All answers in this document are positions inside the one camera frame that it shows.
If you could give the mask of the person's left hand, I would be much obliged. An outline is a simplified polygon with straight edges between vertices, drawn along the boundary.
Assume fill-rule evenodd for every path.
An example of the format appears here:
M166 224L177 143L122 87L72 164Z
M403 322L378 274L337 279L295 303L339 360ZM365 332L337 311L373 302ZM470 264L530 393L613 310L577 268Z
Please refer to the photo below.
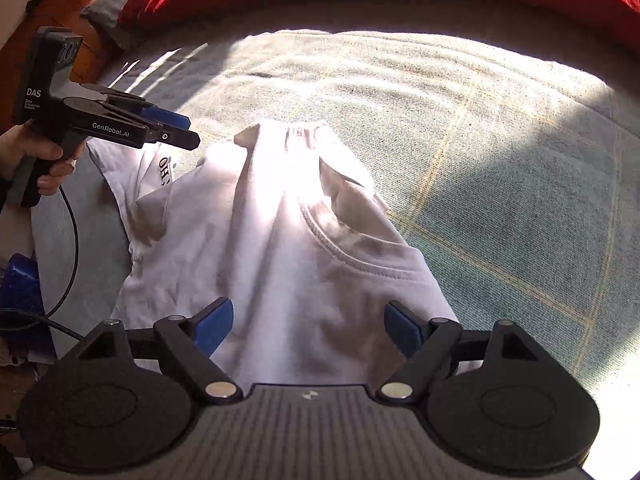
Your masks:
M64 157L62 148L41 134L32 122L13 126L1 135L1 179L11 182L26 157L48 160L53 165L48 174L38 179L37 188L42 196L54 195L76 171L77 161L85 151L85 146L86 142L82 141L73 154Z

